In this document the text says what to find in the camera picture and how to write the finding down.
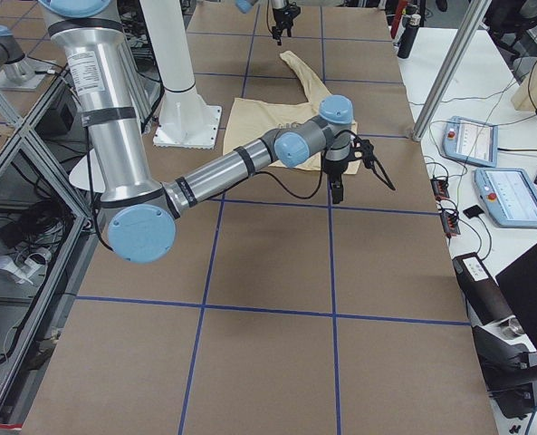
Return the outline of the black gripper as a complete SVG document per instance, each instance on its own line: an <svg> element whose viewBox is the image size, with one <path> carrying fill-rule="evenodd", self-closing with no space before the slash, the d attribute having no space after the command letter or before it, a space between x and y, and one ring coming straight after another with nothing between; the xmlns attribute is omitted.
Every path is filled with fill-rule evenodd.
<svg viewBox="0 0 537 435"><path fill-rule="evenodd" d="M282 44L282 32L286 31L292 37L293 20L301 13L299 6L285 6L273 9L274 25L271 28L272 38L278 45Z"/></svg>
<svg viewBox="0 0 537 435"><path fill-rule="evenodd" d="M342 183L342 175L348 168L346 160L330 160L323 161L323 172L328 177L331 190L331 202L333 205L338 205L344 200L344 187Z"/></svg>

